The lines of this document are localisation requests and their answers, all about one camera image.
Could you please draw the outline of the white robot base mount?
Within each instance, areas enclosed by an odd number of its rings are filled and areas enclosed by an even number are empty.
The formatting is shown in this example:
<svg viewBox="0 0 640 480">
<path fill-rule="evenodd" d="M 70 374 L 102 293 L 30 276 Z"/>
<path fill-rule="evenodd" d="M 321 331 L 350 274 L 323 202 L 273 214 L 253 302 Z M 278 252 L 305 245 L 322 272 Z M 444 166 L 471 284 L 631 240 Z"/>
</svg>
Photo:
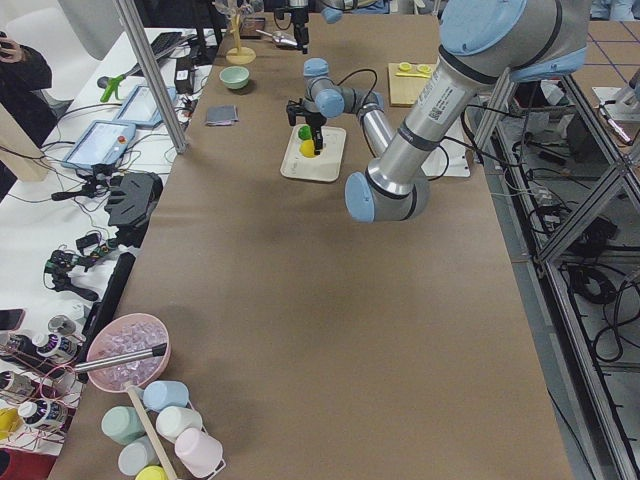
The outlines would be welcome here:
<svg viewBox="0 0 640 480">
<path fill-rule="evenodd" d="M 466 147 L 461 138 L 446 135 L 440 146 L 433 150 L 422 164 L 427 177 L 468 178 L 471 170 L 466 157 Z"/>
</svg>

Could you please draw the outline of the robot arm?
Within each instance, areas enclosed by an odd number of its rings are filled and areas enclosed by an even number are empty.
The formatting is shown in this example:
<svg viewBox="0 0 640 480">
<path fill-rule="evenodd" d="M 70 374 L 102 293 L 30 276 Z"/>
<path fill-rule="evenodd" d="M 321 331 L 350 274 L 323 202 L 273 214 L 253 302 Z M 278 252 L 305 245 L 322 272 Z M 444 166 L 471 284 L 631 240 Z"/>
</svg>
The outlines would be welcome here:
<svg viewBox="0 0 640 480">
<path fill-rule="evenodd" d="M 320 150 L 327 119 L 356 115 L 375 156 L 346 181 L 349 214 L 363 223 L 410 219 L 429 197 L 423 164 L 473 96 L 494 87 L 503 72 L 522 83 L 583 66 L 590 8 L 588 1 L 450 1 L 434 72 L 398 129 L 391 129 L 376 93 L 338 85 L 321 58 L 305 61 L 304 95 L 288 103 L 289 122 L 304 117 Z"/>
<path fill-rule="evenodd" d="M 320 1 L 324 6 L 321 15 L 324 20 L 331 24 L 339 21 L 344 12 L 351 12 L 365 7 L 369 7 L 375 3 L 374 0 L 330 0 Z M 293 26 L 295 47 L 303 54 L 307 54 L 309 50 L 309 30 L 308 22 L 310 15 L 309 2 L 307 0 L 290 0 L 285 1 L 282 6 L 274 8 L 274 20 L 284 20 L 288 17 L 289 23 Z"/>
</svg>

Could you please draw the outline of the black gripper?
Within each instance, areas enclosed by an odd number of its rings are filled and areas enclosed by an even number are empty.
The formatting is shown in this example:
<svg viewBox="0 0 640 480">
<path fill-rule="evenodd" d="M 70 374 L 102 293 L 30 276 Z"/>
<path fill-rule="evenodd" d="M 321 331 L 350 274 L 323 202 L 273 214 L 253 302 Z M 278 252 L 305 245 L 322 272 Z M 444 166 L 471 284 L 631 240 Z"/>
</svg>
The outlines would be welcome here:
<svg viewBox="0 0 640 480">
<path fill-rule="evenodd" d="M 310 110 L 303 99 L 297 101 L 289 100 L 285 110 L 290 126 L 295 126 L 297 118 L 301 117 L 304 123 L 310 127 L 314 153 L 320 154 L 324 148 L 322 126 L 326 124 L 327 119 L 321 113 Z"/>
<path fill-rule="evenodd" d="M 287 5 L 274 10 L 277 20 L 283 20 L 286 13 L 290 14 L 290 20 L 294 27 L 294 38 L 297 43 L 301 43 L 301 52 L 308 54 L 309 50 L 309 11 L 307 5 Z"/>
</svg>

